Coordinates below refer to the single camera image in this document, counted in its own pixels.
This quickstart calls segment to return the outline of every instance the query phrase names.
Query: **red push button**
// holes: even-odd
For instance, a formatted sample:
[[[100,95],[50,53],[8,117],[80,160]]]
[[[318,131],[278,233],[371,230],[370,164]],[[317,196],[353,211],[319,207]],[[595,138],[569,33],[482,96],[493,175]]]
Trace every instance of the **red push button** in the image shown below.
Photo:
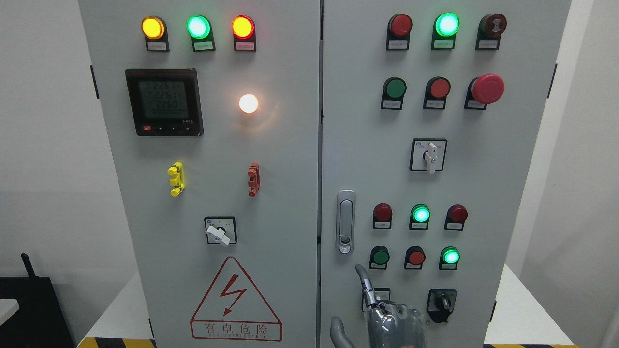
[[[391,210],[391,206],[388,204],[381,203],[374,207],[374,218],[376,221],[388,222],[391,221],[392,216],[393,211]]]
[[[421,251],[415,251],[409,256],[409,263],[413,266],[419,266],[425,261],[425,254]]]
[[[451,91],[451,84],[444,77],[434,77],[429,81],[426,90],[432,97],[441,99],[447,97]]]
[[[469,217],[469,212],[466,210],[464,206],[460,204],[456,204],[455,206],[451,206],[447,211],[447,217],[456,224],[463,224],[466,219]]]
[[[505,91],[501,76],[485,74],[480,76],[471,87],[473,98],[482,104],[492,104],[499,100]]]
[[[413,29],[413,20],[405,14],[396,14],[389,21],[389,32],[395,37],[405,37]]]
[[[498,38],[502,33],[505,32],[507,28],[507,19],[505,16],[497,13],[497,14],[488,14],[482,21],[479,23],[479,29],[482,31],[482,34],[488,38]]]

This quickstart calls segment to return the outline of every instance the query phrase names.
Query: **warning sign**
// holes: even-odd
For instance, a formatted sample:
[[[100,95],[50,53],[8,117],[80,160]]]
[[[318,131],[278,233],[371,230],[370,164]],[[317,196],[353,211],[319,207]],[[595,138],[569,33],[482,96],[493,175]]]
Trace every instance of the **warning sign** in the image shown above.
[[[191,318],[198,339],[282,340],[283,326],[238,260],[228,256]]]

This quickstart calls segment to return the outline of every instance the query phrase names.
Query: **lightning bolt symbol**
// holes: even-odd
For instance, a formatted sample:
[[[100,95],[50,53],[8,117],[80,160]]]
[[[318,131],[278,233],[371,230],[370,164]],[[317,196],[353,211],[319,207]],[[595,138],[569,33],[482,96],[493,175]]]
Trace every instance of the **lightning bolt symbol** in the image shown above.
[[[232,278],[230,278],[230,280],[228,281],[228,285],[226,285],[226,287],[223,289],[222,294],[219,295],[219,297],[224,297],[224,296],[238,294],[238,296],[236,296],[236,299],[234,300],[234,302],[232,302],[232,304],[223,311],[223,315],[224,316],[230,314],[230,312],[232,311],[232,306],[247,291],[247,288],[245,288],[245,289],[241,289],[241,290],[237,290],[237,291],[228,292],[228,290],[230,290],[230,287],[232,286],[232,284],[234,284],[234,282],[236,282],[237,279],[238,279],[238,275],[237,274],[233,274]]]

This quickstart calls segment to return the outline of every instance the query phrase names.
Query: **digital power meter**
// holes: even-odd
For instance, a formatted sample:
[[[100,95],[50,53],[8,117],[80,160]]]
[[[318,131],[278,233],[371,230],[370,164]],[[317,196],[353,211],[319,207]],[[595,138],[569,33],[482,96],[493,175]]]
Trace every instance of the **digital power meter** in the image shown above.
[[[202,135],[202,109],[195,69],[127,69],[124,72],[137,135]]]

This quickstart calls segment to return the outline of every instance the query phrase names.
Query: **gray metal panel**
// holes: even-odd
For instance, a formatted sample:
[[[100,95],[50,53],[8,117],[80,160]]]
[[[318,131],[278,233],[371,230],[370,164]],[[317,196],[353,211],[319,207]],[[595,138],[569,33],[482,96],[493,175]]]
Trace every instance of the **gray metal panel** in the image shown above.
[[[314,347],[319,2],[83,0],[80,7],[157,346]],[[217,51],[192,52],[185,22],[194,14],[211,21]],[[239,14],[256,23],[255,53],[233,51],[230,22]],[[169,53],[146,51],[147,15],[166,22]],[[136,136],[124,78],[135,67],[197,69],[202,137]],[[238,108],[245,93],[261,103],[253,115]],[[186,177],[177,198],[166,174],[175,161]],[[252,162],[262,184],[254,199]],[[235,216],[238,244],[208,245],[207,215]],[[283,343],[192,338],[189,321],[227,256],[283,322]],[[236,308],[251,316],[242,301]]]
[[[321,344],[329,342],[332,315],[344,321],[357,347],[367,346],[361,289],[355,263],[369,262],[376,245],[389,248],[385,271],[370,270],[375,287],[390,287],[391,300],[425,314],[429,289],[454,288],[457,301],[448,324],[426,326],[429,347],[478,348],[483,343],[524,187],[569,1],[348,1],[324,2]],[[434,20],[455,12],[461,20],[456,48],[431,51]],[[386,51],[392,15],[411,16],[408,51]],[[507,31],[498,51],[475,51],[477,26],[502,13]],[[506,83],[488,110],[464,110],[469,82],[485,73]],[[402,111],[381,110],[381,89],[392,76],[408,86]],[[445,110],[423,110],[426,83],[451,81]],[[446,138],[444,170],[409,171],[413,138]],[[335,197],[357,194],[354,252],[333,247]],[[379,203],[394,210],[392,229],[373,230]],[[408,229],[411,208],[425,203],[426,231]],[[469,211],[464,231],[443,229],[453,204]],[[422,270],[404,270],[408,247],[426,253]],[[461,252],[456,271],[438,269],[446,246]]]

